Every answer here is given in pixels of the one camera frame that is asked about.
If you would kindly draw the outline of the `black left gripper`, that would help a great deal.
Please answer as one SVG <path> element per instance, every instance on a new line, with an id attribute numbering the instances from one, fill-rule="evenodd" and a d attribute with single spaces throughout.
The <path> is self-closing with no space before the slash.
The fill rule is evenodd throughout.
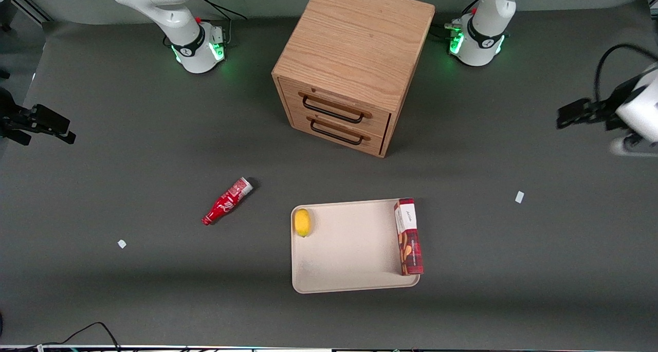
<path id="1" fill-rule="evenodd" d="M 558 109 L 556 120 L 556 129 L 564 129 L 571 125 L 582 123 L 604 123 L 606 131 L 614 129 L 623 129 L 628 132 L 634 132 L 632 127 L 616 113 L 616 111 L 630 97 L 640 77 L 632 77 L 616 86 L 610 96 L 604 100 L 601 99 L 601 79 L 594 80 L 595 101 L 594 115 L 591 109 L 591 99 L 578 99 L 566 106 Z"/>

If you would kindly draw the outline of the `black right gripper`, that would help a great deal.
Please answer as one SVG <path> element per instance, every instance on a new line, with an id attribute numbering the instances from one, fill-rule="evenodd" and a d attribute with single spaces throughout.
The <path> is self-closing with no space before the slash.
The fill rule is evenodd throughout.
<path id="1" fill-rule="evenodd" d="M 43 133 L 64 141 L 67 144 L 74 144 L 76 134 L 69 130 L 70 120 L 59 113 L 47 108 L 42 104 L 36 104 L 33 108 L 25 108 L 16 104 L 12 94 L 5 88 L 1 87 L 1 119 L 2 129 L 1 137 L 7 138 L 23 146 L 30 144 L 31 135 L 20 130 L 6 130 L 5 118 L 14 116 L 27 117 L 31 115 L 31 128 L 33 133 Z"/>

